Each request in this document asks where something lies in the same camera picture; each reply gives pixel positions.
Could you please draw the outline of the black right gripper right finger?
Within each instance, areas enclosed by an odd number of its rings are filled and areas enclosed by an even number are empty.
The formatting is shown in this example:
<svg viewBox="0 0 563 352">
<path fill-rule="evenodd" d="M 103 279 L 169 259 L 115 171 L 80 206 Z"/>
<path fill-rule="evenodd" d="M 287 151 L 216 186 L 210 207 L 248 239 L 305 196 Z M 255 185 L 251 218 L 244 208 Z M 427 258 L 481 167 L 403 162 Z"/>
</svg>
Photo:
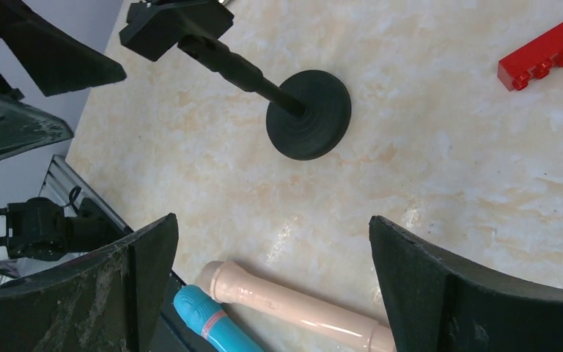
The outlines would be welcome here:
<svg viewBox="0 0 563 352">
<path fill-rule="evenodd" d="M 398 351 L 563 351 L 563 289 L 495 271 L 394 222 L 369 221 Z"/>
</svg>

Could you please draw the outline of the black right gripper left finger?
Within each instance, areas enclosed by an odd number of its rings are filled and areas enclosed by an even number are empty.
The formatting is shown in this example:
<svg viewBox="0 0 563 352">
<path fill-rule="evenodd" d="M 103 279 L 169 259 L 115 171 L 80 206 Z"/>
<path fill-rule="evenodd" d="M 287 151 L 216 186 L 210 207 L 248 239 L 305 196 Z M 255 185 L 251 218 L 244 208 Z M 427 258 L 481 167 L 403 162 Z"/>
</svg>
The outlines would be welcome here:
<svg viewBox="0 0 563 352">
<path fill-rule="evenodd" d="M 169 214 L 0 285 L 0 351 L 148 351 L 178 239 Z"/>
</svg>

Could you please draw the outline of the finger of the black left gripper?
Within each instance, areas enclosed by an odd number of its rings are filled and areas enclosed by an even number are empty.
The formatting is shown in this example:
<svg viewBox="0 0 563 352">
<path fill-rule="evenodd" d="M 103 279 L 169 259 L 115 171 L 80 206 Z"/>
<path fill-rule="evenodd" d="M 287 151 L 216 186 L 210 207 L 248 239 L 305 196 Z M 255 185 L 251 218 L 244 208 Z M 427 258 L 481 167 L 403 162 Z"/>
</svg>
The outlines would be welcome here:
<svg viewBox="0 0 563 352">
<path fill-rule="evenodd" d="M 0 161 L 73 137 L 64 120 L 0 94 Z"/>
<path fill-rule="evenodd" d="M 121 64 L 64 33 L 23 1 L 0 1 L 0 39 L 47 97 L 127 77 Z M 16 94 L 2 74 L 0 94 Z"/>
</svg>

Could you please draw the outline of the beige microphone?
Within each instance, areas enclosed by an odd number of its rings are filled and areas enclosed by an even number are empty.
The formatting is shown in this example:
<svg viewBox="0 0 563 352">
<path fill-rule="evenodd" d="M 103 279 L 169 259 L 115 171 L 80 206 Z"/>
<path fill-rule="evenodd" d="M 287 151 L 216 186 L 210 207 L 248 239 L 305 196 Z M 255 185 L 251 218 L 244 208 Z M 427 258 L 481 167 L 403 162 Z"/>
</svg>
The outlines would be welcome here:
<svg viewBox="0 0 563 352">
<path fill-rule="evenodd" d="M 328 337 L 356 351 L 395 351 L 392 331 L 374 319 L 250 274 L 233 261 L 212 261 L 196 284 L 214 301 L 250 309 Z"/>
</svg>

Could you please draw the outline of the black round-base mic stand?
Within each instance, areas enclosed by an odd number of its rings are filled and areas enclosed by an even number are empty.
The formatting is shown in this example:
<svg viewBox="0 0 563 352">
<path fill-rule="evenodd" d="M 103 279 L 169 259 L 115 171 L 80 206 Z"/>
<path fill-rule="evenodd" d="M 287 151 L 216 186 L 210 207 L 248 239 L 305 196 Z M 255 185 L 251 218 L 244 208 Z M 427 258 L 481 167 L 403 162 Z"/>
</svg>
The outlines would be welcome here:
<svg viewBox="0 0 563 352">
<path fill-rule="evenodd" d="M 233 18 L 219 1 L 138 1 L 130 4 L 119 38 L 152 62 L 177 47 L 244 92 L 268 100 L 268 137 L 286 157 L 308 161 L 330 152 L 350 124 L 351 98 L 344 83 L 326 71 L 305 70 L 275 85 L 219 40 Z"/>
</svg>

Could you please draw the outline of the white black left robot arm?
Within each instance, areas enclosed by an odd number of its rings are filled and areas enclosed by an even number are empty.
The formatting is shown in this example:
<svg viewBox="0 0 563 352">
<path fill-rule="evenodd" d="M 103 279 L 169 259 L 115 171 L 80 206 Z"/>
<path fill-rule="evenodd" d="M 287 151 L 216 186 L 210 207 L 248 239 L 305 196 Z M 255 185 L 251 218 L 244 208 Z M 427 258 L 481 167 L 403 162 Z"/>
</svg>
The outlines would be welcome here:
<svg viewBox="0 0 563 352">
<path fill-rule="evenodd" d="M 80 43 L 22 1 L 0 1 L 0 39 L 46 96 L 113 84 L 126 77 L 122 66 Z M 24 102 L 23 93 L 0 73 L 0 161 L 70 140 L 61 118 Z M 45 197 L 0 208 L 0 283 L 17 279 L 16 260 L 57 261 L 89 252 L 97 243 L 76 241 L 65 206 Z"/>
</svg>

